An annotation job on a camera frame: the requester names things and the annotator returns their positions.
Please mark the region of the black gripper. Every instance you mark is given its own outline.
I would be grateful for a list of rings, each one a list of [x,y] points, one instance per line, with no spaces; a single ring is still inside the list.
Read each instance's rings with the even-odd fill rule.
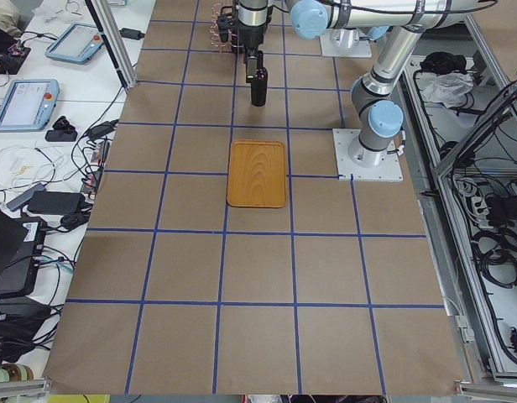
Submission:
[[[268,0],[237,1],[238,39],[245,49],[245,78],[251,83],[259,64],[257,48],[264,42],[264,35],[269,23]]]

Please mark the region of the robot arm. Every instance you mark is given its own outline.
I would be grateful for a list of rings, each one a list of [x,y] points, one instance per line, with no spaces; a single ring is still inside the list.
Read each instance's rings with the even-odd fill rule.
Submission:
[[[356,83],[352,102],[364,128],[369,108],[387,99],[421,35],[463,20],[470,13],[495,6],[494,1],[288,1],[286,11],[295,32],[313,40],[327,29],[384,29],[390,33],[372,69]],[[243,52],[251,103],[266,103],[268,74],[260,50],[271,21],[271,1],[234,1],[229,13],[217,18],[223,42]]]

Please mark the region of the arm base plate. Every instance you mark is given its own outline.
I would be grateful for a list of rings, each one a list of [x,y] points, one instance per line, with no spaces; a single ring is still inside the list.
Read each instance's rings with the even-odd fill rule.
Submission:
[[[391,139],[386,150],[369,151],[359,142],[360,129],[332,130],[340,181],[401,182],[400,158]]]
[[[370,39],[361,29],[327,29],[320,37],[320,42],[322,56],[372,57]]]

